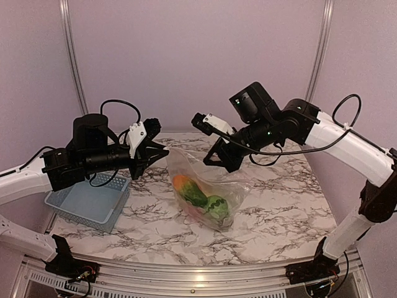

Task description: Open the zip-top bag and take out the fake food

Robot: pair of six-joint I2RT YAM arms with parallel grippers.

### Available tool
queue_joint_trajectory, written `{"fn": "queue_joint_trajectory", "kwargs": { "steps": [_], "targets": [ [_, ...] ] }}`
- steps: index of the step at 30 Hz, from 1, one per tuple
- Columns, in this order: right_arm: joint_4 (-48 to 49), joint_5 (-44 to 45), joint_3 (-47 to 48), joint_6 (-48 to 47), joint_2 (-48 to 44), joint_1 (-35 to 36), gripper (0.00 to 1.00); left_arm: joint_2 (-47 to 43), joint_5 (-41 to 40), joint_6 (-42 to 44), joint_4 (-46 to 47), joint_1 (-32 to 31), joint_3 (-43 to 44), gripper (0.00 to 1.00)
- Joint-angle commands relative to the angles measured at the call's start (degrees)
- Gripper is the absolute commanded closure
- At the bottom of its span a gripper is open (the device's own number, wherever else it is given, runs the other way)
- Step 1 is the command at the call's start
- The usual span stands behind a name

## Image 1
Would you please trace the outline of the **clear zip top bag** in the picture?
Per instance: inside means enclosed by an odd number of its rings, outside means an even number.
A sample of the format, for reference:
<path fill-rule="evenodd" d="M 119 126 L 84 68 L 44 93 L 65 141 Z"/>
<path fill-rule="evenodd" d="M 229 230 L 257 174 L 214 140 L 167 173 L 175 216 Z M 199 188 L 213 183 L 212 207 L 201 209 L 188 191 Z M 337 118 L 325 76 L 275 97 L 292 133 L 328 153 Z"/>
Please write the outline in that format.
<path fill-rule="evenodd" d="M 198 159 L 190 153 L 177 148 L 169 149 L 169 155 L 166 161 L 171 184 L 175 175 L 181 174 L 189 177 L 190 183 L 195 182 L 207 197 L 217 195 L 226 199 L 229 207 L 229 216 L 223 220 L 215 220 L 206 212 L 202 218 L 191 216 L 188 213 L 188 206 L 192 204 L 185 201 L 180 196 L 179 191 L 175 190 L 172 185 L 176 201 L 183 211 L 208 228 L 219 232 L 229 230 L 234 222 L 237 211 L 245 198 L 250 194 L 253 182 L 243 173 L 229 177 L 228 173 L 222 170 L 202 169 Z"/>

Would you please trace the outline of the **light green fake fruit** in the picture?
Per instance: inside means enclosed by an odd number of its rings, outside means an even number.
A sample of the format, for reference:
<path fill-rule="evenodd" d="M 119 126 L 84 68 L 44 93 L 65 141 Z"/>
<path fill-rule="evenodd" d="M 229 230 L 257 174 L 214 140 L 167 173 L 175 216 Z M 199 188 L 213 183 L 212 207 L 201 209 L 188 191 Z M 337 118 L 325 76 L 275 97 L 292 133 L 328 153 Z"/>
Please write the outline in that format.
<path fill-rule="evenodd" d="M 229 207 L 226 199 L 212 195 L 207 197 L 208 202 L 205 211 L 215 220 L 223 220 L 229 216 Z"/>

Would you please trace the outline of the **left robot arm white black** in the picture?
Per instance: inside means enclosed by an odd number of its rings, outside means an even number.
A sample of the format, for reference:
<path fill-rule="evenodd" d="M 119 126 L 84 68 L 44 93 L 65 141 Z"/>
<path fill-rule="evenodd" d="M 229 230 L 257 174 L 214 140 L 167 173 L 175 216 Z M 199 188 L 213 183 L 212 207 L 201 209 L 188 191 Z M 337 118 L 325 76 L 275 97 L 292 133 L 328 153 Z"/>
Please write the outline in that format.
<path fill-rule="evenodd" d="M 132 179 L 169 152 L 153 141 L 160 133 L 157 118 L 131 125 L 124 144 L 109 129 L 108 118 L 88 114 L 73 122 L 72 141 L 64 148 L 45 146 L 26 164 L 1 173 L 1 204 L 83 182 L 90 175 L 129 169 Z"/>

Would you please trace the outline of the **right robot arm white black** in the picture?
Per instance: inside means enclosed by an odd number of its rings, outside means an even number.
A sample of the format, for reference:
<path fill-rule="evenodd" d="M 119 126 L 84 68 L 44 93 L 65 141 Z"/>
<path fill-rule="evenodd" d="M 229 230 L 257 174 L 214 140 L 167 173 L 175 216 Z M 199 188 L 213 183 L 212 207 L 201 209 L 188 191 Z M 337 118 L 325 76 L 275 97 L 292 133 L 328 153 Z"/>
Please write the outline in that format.
<path fill-rule="evenodd" d="M 196 115 L 194 125 L 218 140 L 210 150 L 215 166 L 229 172 L 241 166 L 245 156 L 261 155 L 270 144 L 291 140 L 305 153 L 325 152 L 366 178 L 360 204 L 319 245 L 307 265 L 313 278 L 331 269 L 343 252 L 375 224 L 386 222 L 396 209 L 396 151 L 384 149 L 355 132 L 351 124 L 302 99 L 280 108 L 264 87 L 252 83 L 230 99 L 245 127 L 234 130 L 212 115 Z"/>

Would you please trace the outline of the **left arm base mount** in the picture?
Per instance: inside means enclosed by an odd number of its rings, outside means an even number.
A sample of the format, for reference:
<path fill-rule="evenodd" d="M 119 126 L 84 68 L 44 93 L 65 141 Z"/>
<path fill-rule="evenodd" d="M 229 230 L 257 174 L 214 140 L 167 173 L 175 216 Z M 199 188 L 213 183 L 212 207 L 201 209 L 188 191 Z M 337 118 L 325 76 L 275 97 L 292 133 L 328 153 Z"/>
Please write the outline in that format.
<path fill-rule="evenodd" d="M 72 256 L 71 249 L 65 238 L 52 235 L 56 244 L 56 255 L 50 261 L 44 261 L 45 270 L 63 276 L 75 282 L 83 278 L 83 274 L 88 272 L 89 275 L 84 277 L 89 282 L 95 282 L 99 270 L 99 264 L 93 261 L 76 259 Z"/>

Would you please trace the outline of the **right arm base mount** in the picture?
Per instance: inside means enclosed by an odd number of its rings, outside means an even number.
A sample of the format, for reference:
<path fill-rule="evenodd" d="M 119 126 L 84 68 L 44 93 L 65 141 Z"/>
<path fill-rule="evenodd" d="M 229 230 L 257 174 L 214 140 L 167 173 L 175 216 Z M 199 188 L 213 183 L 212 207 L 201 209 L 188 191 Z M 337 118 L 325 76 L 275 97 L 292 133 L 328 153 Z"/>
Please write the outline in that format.
<path fill-rule="evenodd" d="M 285 276 L 290 281 L 290 284 L 310 282 L 336 276 L 340 273 L 337 260 L 324 255 L 323 246 L 325 241 L 326 237 L 319 242 L 312 260 L 289 264 L 285 267 Z"/>

